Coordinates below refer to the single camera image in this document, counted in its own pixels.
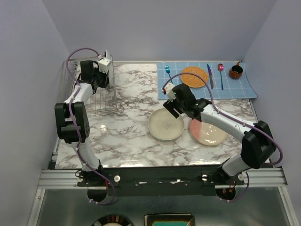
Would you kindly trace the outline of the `wire dish rack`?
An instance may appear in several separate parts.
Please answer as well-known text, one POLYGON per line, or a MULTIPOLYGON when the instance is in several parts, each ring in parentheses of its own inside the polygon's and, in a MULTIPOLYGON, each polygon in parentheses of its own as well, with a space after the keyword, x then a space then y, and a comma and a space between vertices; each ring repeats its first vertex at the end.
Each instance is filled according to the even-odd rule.
MULTIPOLYGON (((68 85, 67 93, 71 94, 77 90, 77 78, 80 74, 80 61, 98 61, 97 56, 91 56, 86 58, 70 58, 69 60, 65 60, 65 75, 71 77, 71 85, 68 85)), ((85 108, 88 117, 96 117, 102 114, 107 114, 110 111, 113 111, 117 107, 117 99, 116 99, 116 88, 115 81, 114 87, 110 88, 108 84, 106 88, 97 88, 95 94, 91 96, 83 97, 85 100, 85 108)))

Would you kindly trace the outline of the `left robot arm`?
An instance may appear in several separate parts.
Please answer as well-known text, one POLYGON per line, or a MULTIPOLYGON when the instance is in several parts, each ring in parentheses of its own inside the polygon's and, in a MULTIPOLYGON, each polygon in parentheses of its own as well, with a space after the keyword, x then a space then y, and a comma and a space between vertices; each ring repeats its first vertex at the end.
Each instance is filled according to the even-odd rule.
POLYGON ((82 170, 90 172, 89 182, 99 186, 104 182, 104 174, 99 171, 100 160, 92 151, 88 140, 90 125, 86 111, 86 102, 94 95, 98 87, 106 87, 109 79, 99 70, 97 62, 80 62, 80 75, 75 80, 74 91, 62 103, 55 105, 55 121, 58 137, 70 144, 82 165, 82 170))

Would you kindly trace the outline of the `pink and cream plate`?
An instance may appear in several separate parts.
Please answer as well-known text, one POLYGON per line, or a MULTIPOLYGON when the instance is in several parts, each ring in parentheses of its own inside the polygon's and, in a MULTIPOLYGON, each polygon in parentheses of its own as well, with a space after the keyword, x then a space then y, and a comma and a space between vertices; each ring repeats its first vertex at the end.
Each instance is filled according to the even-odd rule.
POLYGON ((217 146, 228 136, 228 133, 220 128, 196 119, 190 121, 190 133, 199 143, 206 146, 217 146))

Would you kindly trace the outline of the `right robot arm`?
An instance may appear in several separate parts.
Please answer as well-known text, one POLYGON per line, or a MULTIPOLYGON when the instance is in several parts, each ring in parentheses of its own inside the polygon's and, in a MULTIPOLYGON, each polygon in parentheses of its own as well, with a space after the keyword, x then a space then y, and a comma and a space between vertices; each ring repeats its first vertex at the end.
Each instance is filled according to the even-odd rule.
POLYGON ((223 162, 213 174, 215 182, 225 185, 244 170, 259 169, 276 150, 266 122, 245 121, 217 108, 212 101, 196 99, 186 84, 175 86, 169 82, 163 92, 168 96, 163 106, 175 118, 184 113, 191 119, 220 128, 242 144, 241 153, 223 162))

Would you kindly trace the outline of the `cream white plate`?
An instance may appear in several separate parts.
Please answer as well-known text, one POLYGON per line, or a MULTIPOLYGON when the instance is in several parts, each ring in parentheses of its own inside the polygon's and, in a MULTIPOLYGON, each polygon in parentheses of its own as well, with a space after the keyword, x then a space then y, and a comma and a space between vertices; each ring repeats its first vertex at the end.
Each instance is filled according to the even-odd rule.
POLYGON ((161 141, 177 139, 184 131, 184 120, 175 118, 167 109, 154 111, 148 119, 148 129, 153 137, 161 141))

